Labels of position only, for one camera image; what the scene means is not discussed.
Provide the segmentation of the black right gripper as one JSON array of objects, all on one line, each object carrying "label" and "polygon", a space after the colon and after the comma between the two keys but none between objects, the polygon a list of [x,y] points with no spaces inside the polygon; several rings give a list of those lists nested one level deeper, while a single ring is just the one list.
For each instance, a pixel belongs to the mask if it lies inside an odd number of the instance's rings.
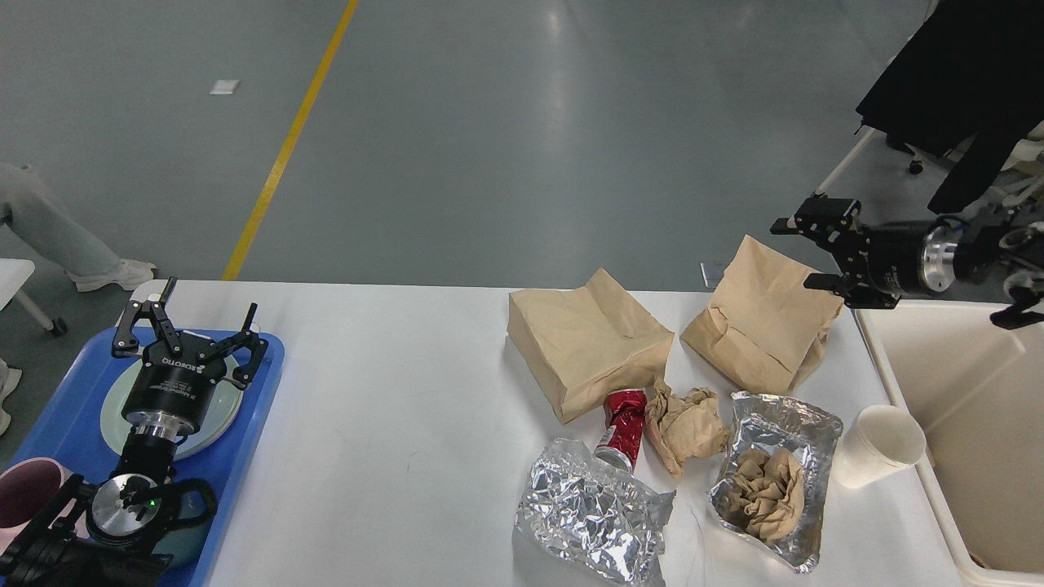
[{"label": "black right gripper", "polygon": [[851,309],[894,309],[906,294],[935,297],[956,282],[956,232],[948,224],[861,226],[861,201],[810,196],[769,228],[801,236],[849,263],[847,275],[813,272],[805,289],[843,298]]}]

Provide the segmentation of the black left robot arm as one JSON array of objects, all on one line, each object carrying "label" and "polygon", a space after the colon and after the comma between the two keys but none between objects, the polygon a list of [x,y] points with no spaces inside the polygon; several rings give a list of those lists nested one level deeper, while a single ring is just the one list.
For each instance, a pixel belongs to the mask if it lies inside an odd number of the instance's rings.
[{"label": "black left robot arm", "polygon": [[285,350],[254,326],[179,329],[159,298],[130,300],[93,337],[16,464],[55,461],[60,487],[2,542],[4,586],[201,586],[211,576],[272,407]]}]

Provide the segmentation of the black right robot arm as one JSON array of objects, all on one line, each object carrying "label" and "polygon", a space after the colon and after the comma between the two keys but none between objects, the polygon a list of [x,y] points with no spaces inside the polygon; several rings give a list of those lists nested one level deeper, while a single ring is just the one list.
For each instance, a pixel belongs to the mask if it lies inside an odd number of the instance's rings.
[{"label": "black right robot arm", "polygon": [[772,234],[809,239],[838,265],[835,274],[813,272],[806,289],[834,294],[851,309],[884,311],[905,297],[938,298],[954,284],[997,278],[1009,304],[989,316],[992,324],[1015,330],[1042,322],[1042,212],[1035,205],[889,224],[864,224],[860,212],[860,201],[816,194],[772,224]]}]

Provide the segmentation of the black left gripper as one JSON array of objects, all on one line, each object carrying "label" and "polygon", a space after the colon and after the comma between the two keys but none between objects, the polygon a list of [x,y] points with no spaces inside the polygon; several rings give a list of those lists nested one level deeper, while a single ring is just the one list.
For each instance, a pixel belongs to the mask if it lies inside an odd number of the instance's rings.
[{"label": "black left gripper", "polygon": [[216,342],[189,331],[177,331],[166,312],[166,304],[175,290],[177,279],[167,279],[157,301],[127,302],[117,322],[109,353],[126,358],[140,350],[133,334],[139,320],[153,328],[156,342],[143,351],[143,365],[121,415],[130,423],[132,435],[152,437],[190,437],[201,429],[219,379],[227,374],[224,358],[242,348],[250,349],[250,361],[232,369],[231,383],[246,389],[268,353],[269,342],[251,329],[258,310],[251,303],[245,323],[239,332]]}]

